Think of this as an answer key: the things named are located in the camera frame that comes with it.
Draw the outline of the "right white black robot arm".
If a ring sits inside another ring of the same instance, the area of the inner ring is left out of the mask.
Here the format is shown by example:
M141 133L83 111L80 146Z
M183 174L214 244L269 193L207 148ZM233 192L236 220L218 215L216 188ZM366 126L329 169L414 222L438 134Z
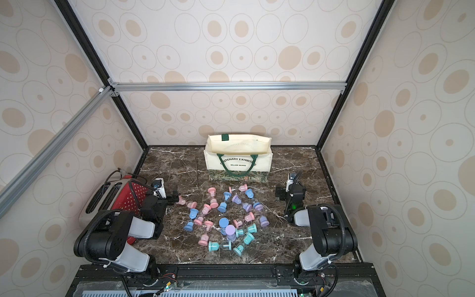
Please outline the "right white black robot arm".
M306 188L296 174L275 195L286 202L284 218L291 224L310 228L311 245L294 260L294 277L324 270L348 253L357 250L356 234L341 205L304 205Z

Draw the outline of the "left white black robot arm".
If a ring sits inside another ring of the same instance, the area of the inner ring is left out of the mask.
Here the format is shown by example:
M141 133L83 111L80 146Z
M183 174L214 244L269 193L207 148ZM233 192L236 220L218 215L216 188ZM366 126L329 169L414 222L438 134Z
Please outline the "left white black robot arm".
M155 281L160 273L155 258L127 240L159 238L166 208L178 201L177 191L164 199L149 195L143 201L141 217L130 210L99 211L76 239L74 254L93 264L121 269L122 273L139 273L148 282Z

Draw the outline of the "large blue purple hourglass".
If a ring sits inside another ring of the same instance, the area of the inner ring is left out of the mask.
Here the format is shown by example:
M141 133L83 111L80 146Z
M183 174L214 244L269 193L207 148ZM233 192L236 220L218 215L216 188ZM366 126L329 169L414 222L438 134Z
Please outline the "large blue purple hourglass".
M219 220L221 234L225 235L228 241L234 242L236 240L236 227L230 224L230 221L223 217Z

